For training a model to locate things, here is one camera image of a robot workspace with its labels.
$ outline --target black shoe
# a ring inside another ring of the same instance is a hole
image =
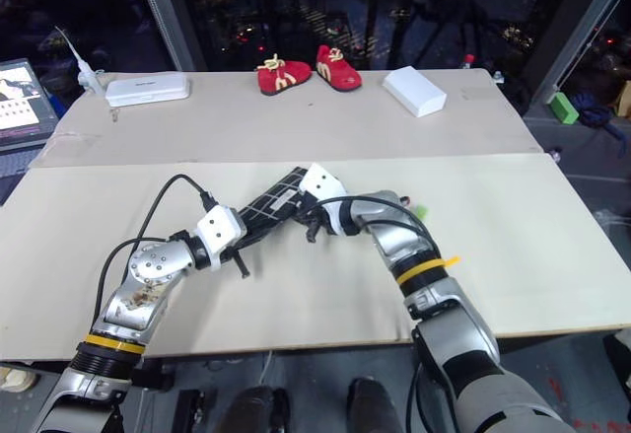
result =
[[[290,433],[291,408],[285,389],[274,391],[274,409],[269,418],[270,433]]]
[[[377,381],[355,379],[347,407],[349,433],[402,433],[392,400]]]
[[[214,433],[268,433],[273,407],[271,388],[247,389],[233,400]]]

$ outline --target shoelace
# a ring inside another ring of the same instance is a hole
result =
[[[328,53],[328,59],[331,61],[339,61],[344,59],[344,55],[339,48],[332,48]]]
[[[256,69],[257,70],[267,69],[269,71],[273,71],[273,70],[278,69],[281,66],[285,66],[285,60],[281,60],[280,58],[278,58],[278,55],[274,53],[273,58],[263,61],[263,64],[260,66],[257,66]]]

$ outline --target white cable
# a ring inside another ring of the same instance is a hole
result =
[[[68,39],[68,36],[57,26],[55,26],[55,28],[61,34],[64,40],[66,40],[66,43],[68,43],[68,46],[70,47],[70,51],[72,51],[72,54],[75,55],[75,58],[77,59],[77,66],[79,66],[79,70],[80,70],[80,73],[78,76],[79,84],[84,87],[87,86],[91,88],[92,91],[94,91],[97,96],[105,96],[105,90],[103,89],[103,86],[101,86],[101,82],[97,79],[97,74],[90,67],[88,62],[81,57],[79,52],[77,52],[77,50],[75,49],[70,39]]]
[[[139,433],[140,432],[140,420],[142,419],[142,410],[144,408],[144,403],[145,403],[145,394],[147,393],[148,389],[143,389],[140,393],[140,402],[138,403],[138,413],[136,414],[136,423],[134,425],[134,432],[133,433]]]
[[[267,360],[265,361],[265,365],[263,366],[263,370],[260,373],[260,377],[258,378],[258,384],[260,386],[263,385],[263,381],[265,380],[265,374],[267,374],[267,370],[269,369],[269,365],[272,361],[272,350],[270,349],[267,353]]]

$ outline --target white table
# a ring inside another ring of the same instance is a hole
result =
[[[169,176],[186,172],[240,208],[295,164],[31,170],[0,212],[0,358],[72,356],[106,255],[135,235]],[[427,206],[444,256],[462,259],[450,274],[498,336],[631,324],[631,274],[547,155],[326,166],[350,191],[392,188]],[[190,229],[202,214],[196,193],[174,186],[147,235]],[[288,222],[243,256],[247,280],[230,264],[181,282],[149,355],[409,340],[402,296],[369,236],[320,235],[310,245],[305,228]]]
[[[390,188],[429,207],[443,253],[462,257],[451,273],[497,335],[631,324],[629,270],[488,74],[426,72],[448,101],[420,119],[381,88],[384,75],[363,73],[351,94],[314,76],[268,98],[253,73],[190,74],[188,100],[122,108],[116,121],[103,101],[81,98],[0,208],[0,359],[73,355],[106,254],[135,235],[173,174],[239,208],[311,161],[353,192]],[[200,216],[195,193],[175,185],[148,234]],[[186,277],[149,355],[409,339],[367,236],[308,245],[290,222],[244,258],[245,281],[233,265]]]
[[[317,75],[274,97],[254,73],[189,73],[190,98],[119,110],[84,95],[60,121],[38,167],[176,162],[326,161],[541,152],[484,70],[426,71],[441,112],[413,117],[382,87],[386,72],[338,93]]]

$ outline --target person's shoe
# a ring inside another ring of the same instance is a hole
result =
[[[281,91],[305,83],[312,76],[312,68],[301,61],[285,61],[274,53],[271,60],[265,60],[256,68],[258,87],[266,96],[274,96]]]
[[[339,48],[320,45],[317,51],[317,74],[336,91],[353,91],[362,86],[362,77],[344,59]]]
[[[355,379],[348,390],[348,433],[402,433],[396,410],[379,382]]]
[[[274,391],[253,387],[238,394],[224,412],[213,433],[264,433],[274,408]]]
[[[274,408],[269,418],[270,433],[291,433],[291,407],[289,395],[285,389],[274,391]]]

